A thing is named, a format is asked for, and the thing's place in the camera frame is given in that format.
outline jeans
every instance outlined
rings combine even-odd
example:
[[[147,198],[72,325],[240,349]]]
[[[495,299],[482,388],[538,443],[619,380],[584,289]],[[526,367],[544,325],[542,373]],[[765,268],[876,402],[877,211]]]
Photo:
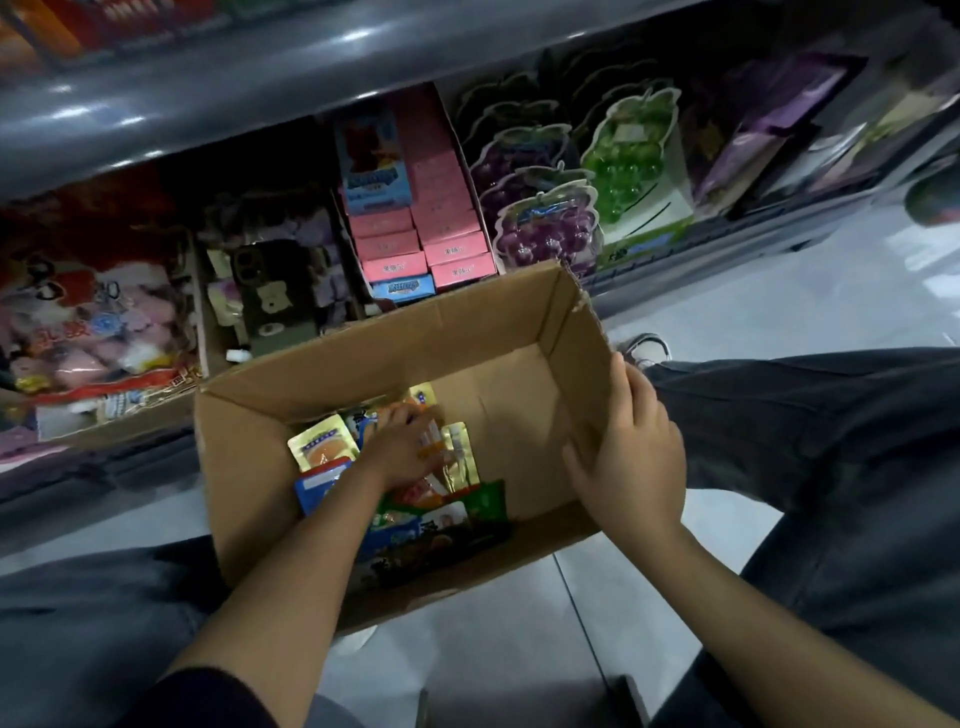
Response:
[[[684,434],[688,485],[784,513],[744,578],[960,717],[960,353],[671,362],[647,375]],[[0,579],[0,722],[110,725],[225,596],[208,539]],[[327,725],[352,724],[342,718]],[[654,724],[758,721],[702,653]]]

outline stack of pink boxes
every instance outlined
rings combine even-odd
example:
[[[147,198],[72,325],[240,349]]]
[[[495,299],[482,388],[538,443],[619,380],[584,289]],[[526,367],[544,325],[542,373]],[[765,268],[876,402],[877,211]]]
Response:
[[[433,285],[442,290],[495,274],[439,99],[421,86],[394,94],[388,104],[414,202],[350,218],[374,295],[410,301],[432,293]]]

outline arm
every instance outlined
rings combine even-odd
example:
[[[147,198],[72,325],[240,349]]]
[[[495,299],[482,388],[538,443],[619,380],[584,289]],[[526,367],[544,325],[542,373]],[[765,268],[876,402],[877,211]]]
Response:
[[[356,463],[237,587],[170,666],[218,667],[259,698],[279,728],[298,728],[320,684],[360,542],[390,488],[424,477],[443,455],[418,457],[432,412],[390,412]]]
[[[957,726],[714,559],[681,525],[684,442],[653,385],[616,354],[592,472],[564,451],[581,500],[770,726]]]

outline floor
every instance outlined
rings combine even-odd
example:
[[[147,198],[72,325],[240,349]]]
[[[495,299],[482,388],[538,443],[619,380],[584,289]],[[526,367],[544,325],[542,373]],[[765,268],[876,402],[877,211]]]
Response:
[[[952,346],[960,341],[960,226],[922,231],[897,206],[875,209],[816,247],[756,261],[608,325],[613,341],[644,330],[690,360]],[[206,531],[197,483],[121,506],[0,559],[0,573]],[[778,517],[715,492],[691,492],[684,511],[694,534],[736,570]],[[381,625],[357,653],[331,657],[320,691],[371,728],[413,726],[424,686],[439,728],[609,725],[604,679],[633,675],[653,712],[698,646],[600,535]]]

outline dark sleeve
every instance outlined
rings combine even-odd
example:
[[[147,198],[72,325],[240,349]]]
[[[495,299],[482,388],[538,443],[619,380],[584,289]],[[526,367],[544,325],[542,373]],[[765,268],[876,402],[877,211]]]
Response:
[[[214,667],[174,672],[146,691],[115,728],[277,728],[250,688]]]

